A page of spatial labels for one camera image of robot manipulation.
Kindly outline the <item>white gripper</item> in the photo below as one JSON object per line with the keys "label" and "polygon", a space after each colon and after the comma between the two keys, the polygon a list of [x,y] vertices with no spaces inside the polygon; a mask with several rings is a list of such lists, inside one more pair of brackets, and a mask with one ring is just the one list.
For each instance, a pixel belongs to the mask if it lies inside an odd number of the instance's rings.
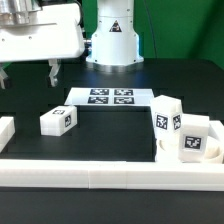
{"label": "white gripper", "polygon": [[[59,59],[76,58],[84,52],[81,21],[79,3],[0,3],[0,62],[48,60],[48,84],[56,87]],[[0,85],[9,87],[1,64]]]}

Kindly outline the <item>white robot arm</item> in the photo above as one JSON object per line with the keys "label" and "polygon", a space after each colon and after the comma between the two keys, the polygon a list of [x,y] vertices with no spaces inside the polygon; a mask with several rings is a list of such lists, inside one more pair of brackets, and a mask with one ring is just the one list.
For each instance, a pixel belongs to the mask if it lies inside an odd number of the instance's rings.
{"label": "white robot arm", "polygon": [[141,63],[134,0],[97,0],[97,11],[97,29],[86,39],[77,1],[0,0],[0,86],[10,86],[4,63],[37,60],[49,63],[49,81],[55,86],[60,61],[81,56],[86,47],[92,68],[123,72]]}

